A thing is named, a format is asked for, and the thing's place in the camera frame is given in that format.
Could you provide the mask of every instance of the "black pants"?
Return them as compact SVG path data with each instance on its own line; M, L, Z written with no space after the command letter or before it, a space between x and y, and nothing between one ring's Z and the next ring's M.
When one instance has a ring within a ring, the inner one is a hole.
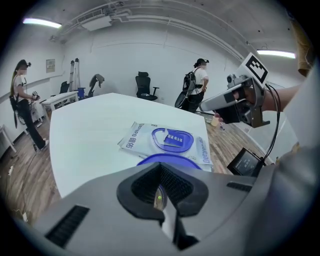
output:
M198 94L190 95L187 99L184 100L181 109L185 111L189 111L195 113L199 104L204 99L205 93L202 91Z
M42 149L46 142L44 139L40 136L39 132L34 126L34 123L32 121L30 107L27 99L23 99L17 103L18 105L18 114L22 119L24 120L24 123L26 127L28 128L28 131L30 133L31 138L33 139L34 143L38 147L38 149Z

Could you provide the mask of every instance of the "small screen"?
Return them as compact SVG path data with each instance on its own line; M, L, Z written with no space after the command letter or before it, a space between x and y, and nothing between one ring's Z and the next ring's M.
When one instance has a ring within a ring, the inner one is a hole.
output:
M235 169L242 175L249 175L256 167L259 160L250 152L245 151L240 160L236 163Z

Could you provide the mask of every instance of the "person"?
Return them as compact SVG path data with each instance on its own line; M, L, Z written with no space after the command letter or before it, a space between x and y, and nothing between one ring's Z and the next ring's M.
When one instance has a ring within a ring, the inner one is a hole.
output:
M289 17L296 41L298 72L304 77L307 77L316 60L316 52L304 29L292 15L292 13L290 13L288 10L286 10L286 13Z
M297 91L300 89L300 85L293 86L290 88L285 88L281 90L277 90L277 93L279 94L280 102L281 102L281 109L280 111L284 111L284 108L288 105L288 103L291 101L291 99L295 96ZM246 99L254 104L255 103L255 92L252 88L246 88L244 89L244 94ZM235 91L233 93L234 98L237 100L239 99L239 93ZM269 90L265 90L265 97L262 104L262 111L276 111L276 105L274 102L274 98L272 97ZM219 122L223 122L224 120L220 117L218 113L215 113L214 116L219 119Z
M192 72L195 75L195 89L192 91L187 100L185 100L181 106L182 110L195 113L199 104L204 99L209 77L206 72L207 62L203 58L199 58L193 65L194 69Z
M24 120L24 123L30 133L32 140L34 141L36 146L41 150L49 144L49 140L43 139L38 133L37 129L35 128L34 123L32 121L28 101L28 99L35 101L40 99L40 97L38 95L29 95L24 92L21 77L21 75L27 74L27 68L30 65L31 64L28 64L24 59L18 62L12 75L10 95L14 96L17 104L18 115Z

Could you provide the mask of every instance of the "ceiling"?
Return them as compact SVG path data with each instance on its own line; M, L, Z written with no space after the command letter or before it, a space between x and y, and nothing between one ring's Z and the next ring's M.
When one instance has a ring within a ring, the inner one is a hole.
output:
M129 10L132 17L161 16L191 24L226 42L242 56L257 49L296 51L286 11L273 0L47 0L40 1L27 16L61 23L59 32L35 26L23 30L27 37L47 40L54 35L65 42L84 29L78 26L70 30L77 27L75 17L101 8L112 14Z

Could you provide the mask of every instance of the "woman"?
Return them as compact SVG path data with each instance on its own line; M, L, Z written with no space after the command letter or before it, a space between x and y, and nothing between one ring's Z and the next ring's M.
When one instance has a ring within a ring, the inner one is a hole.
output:
M183 102L181 109L195 113L200 102L204 99L209 77L206 72L207 62L203 58L199 58L193 66L194 69L192 72L195 75L196 88L192 91L188 99Z
M29 67L30 65L31 64L27 64L24 59L20 60L16 65L12 76L10 95L14 96L15 101L17 102L18 115L23 118L31 138L33 139L36 146L41 150L49 144L49 140L44 140L36 130L31 117L29 101L27 100L31 99L32 101L36 101L40 99L40 97L37 95L26 94L23 89L21 78L21 75L27 74L27 67Z

